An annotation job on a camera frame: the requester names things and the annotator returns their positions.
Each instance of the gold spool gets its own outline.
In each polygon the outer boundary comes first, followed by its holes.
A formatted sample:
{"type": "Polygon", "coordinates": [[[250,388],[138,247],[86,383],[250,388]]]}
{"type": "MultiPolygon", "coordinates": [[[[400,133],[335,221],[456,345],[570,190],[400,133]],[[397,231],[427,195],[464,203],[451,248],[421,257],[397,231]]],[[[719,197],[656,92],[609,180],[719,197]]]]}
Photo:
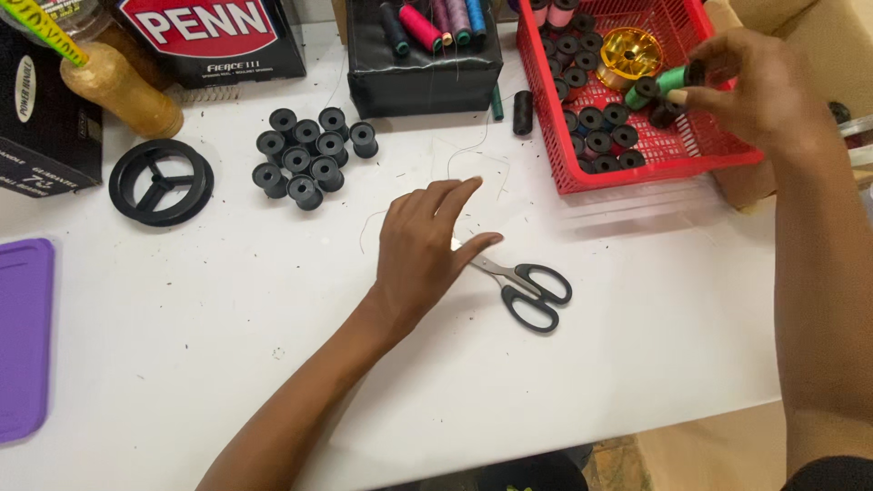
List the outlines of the gold spool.
{"type": "Polygon", "coordinates": [[[657,39],[636,27],[613,29],[603,37],[597,78],[603,85],[627,92],[642,76],[654,76],[663,54],[657,39]]]}

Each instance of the scissors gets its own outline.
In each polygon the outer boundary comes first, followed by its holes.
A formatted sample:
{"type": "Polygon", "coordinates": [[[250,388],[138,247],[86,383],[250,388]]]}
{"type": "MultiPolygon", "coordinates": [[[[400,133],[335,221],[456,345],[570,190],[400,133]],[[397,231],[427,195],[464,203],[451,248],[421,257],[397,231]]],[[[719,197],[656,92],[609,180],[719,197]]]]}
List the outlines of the scissors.
{"type": "MultiPolygon", "coordinates": [[[[456,251],[460,246],[460,240],[455,238],[451,239],[452,251],[456,251]]],[[[573,297],[573,289],[570,287],[569,281],[561,276],[560,273],[550,267],[539,264],[519,264],[516,267],[505,267],[494,263],[483,254],[479,254],[473,258],[473,261],[471,261],[470,264],[494,277],[494,280],[496,280],[501,286],[500,297],[503,299],[506,308],[509,309],[509,313],[512,314],[512,317],[515,317],[516,321],[521,322],[521,324],[526,328],[538,333],[549,333],[558,327],[558,313],[555,312],[553,308],[549,307],[546,302],[550,301],[557,305],[564,305],[573,297]],[[531,280],[532,271],[547,273],[549,276],[559,281],[566,291],[564,298],[560,298],[558,295],[543,288],[543,286],[536,281],[531,280]],[[513,287],[508,281],[506,281],[507,279],[512,280],[513,283],[533,294],[533,297],[520,292],[517,288],[513,287]],[[549,319],[552,320],[552,323],[546,328],[541,328],[526,321],[515,311],[515,307],[512,305],[516,300],[523,301],[543,314],[548,315],[549,319]]]]}

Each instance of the white table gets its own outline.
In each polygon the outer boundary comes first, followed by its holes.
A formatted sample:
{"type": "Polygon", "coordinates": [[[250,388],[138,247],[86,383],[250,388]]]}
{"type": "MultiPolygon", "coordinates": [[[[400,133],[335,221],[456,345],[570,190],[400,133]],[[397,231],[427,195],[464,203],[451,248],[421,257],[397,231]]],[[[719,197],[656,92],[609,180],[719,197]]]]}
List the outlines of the white table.
{"type": "MultiPolygon", "coordinates": [[[[526,88],[501,25],[504,97],[526,88]]],[[[351,122],[345,48],[306,27],[305,79],[244,86],[184,110],[177,139],[204,155],[214,197],[171,229],[117,212],[106,187],[44,199],[0,192],[2,242],[57,247],[48,419],[0,446],[0,489],[192,489],[248,417],[342,323],[375,276],[394,198],[446,178],[485,184],[456,227],[498,231],[489,255],[541,262],[573,284],[551,336],[520,327],[468,268],[333,420],[298,489],[376,488],[733,411],[779,397],[773,209],[743,216],[711,179],[559,197],[539,128],[509,116],[372,121],[379,155],[352,154],[314,212],[251,182],[277,107],[351,122]]],[[[107,117],[104,177],[135,141],[107,117]]]]}

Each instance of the black box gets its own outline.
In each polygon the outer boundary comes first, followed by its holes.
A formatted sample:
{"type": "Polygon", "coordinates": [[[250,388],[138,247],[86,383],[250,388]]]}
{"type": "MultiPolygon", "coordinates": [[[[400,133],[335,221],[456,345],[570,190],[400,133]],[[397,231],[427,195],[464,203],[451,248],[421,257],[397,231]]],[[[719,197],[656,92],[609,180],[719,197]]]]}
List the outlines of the black box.
{"type": "Polygon", "coordinates": [[[0,186],[30,197],[101,182],[102,109],[66,88],[60,60],[0,23],[0,186]]]}
{"type": "Polygon", "coordinates": [[[121,0],[113,14],[187,89],[306,76],[291,0],[121,0]]]}
{"type": "MultiPolygon", "coordinates": [[[[452,43],[436,54],[409,38],[409,53],[396,57],[385,39],[379,4],[347,0],[348,88],[362,119],[411,114],[485,111],[503,57],[491,6],[482,1],[488,35],[466,46],[452,43]]],[[[392,2],[395,8],[399,0],[392,2]]],[[[430,18],[427,0],[414,3],[430,18]]]]}

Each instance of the red plastic basket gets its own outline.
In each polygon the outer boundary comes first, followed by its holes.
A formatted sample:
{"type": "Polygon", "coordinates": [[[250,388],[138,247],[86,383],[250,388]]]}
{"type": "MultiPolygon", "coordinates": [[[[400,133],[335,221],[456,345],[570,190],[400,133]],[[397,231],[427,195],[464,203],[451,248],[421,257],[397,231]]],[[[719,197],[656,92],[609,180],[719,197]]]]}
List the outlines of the red plastic basket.
{"type": "MultiPolygon", "coordinates": [[[[519,5],[516,45],[533,92],[558,194],[695,176],[712,169],[757,163],[763,158],[757,149],[722,131],[705,112],[691,111],[662,130],[649,124],[646,111],[633,113],[628,121],[640,134],[636,148],[645,155],[645,166],[603,174],[583,172],[573,152],[530,2],[521,0],[519,5]]],[[[691,48],[712,35],[699,0],[582,0],[579,10],[597,18],[600,34],[631,26],[655,36],[663,50],[662,70],[688,63],[691,48]]],[[[606,88],[593,73],[589,78],[584,94],[564,107],[578,112],[585,106],[603,109],[609,102],[622,101],[622,94],[606,88]]]]}

